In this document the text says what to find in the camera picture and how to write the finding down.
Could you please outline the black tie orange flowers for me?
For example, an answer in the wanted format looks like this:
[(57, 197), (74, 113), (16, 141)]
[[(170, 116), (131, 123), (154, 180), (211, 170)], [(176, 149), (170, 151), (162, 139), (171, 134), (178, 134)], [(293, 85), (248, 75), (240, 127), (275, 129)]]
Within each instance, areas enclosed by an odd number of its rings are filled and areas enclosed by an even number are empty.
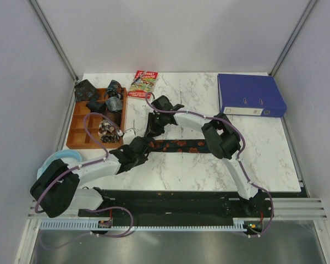
[(155, 148), (152, 152), (211, 153), (204, 139), (155, 140)]

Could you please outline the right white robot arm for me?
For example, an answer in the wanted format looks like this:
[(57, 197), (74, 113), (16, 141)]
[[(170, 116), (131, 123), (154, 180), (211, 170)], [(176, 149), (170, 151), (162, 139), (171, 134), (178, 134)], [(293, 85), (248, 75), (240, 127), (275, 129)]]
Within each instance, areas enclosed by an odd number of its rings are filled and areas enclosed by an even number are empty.
[(261, 209), (262, 193), (268, 191), (255, 183), (253, 172), (245, 169), (241, 153), (246, 142), (241, 132), (219, 113), (213, 117), (184, 110), (182, 104), (172, 105), (166, 96), (149, 102), (151, 94), (146, 94), (146, 103), (153, 109), (148, 115), (145, 136), (154, 138), (164, 133), (165, 126), (177, 125), (201, 132), (203, 139), (154, 140), (150, 148), (154, 152), (210, 153), (222, 160), (233, 178), (241, 202), (242, 213), (254, 216)]

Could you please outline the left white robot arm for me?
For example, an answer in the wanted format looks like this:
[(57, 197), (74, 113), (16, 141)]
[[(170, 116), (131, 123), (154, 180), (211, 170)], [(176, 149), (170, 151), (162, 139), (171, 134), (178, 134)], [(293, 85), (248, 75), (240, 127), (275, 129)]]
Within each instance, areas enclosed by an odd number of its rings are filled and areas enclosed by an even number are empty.
[(74, 205), (75, 209), (91, 210), (105, 216), (110, 204), (96, 189), (80, 187), (96, 179), (127, 172), (144, 164), (151, 151), (152, 137), (135, 137), (130, 144), (109, 152), (108, 155), (82, 163), (67, 164), (61, 158), (54, 160), (30, 189), (36, 200), (36, 213), (58, 217)]

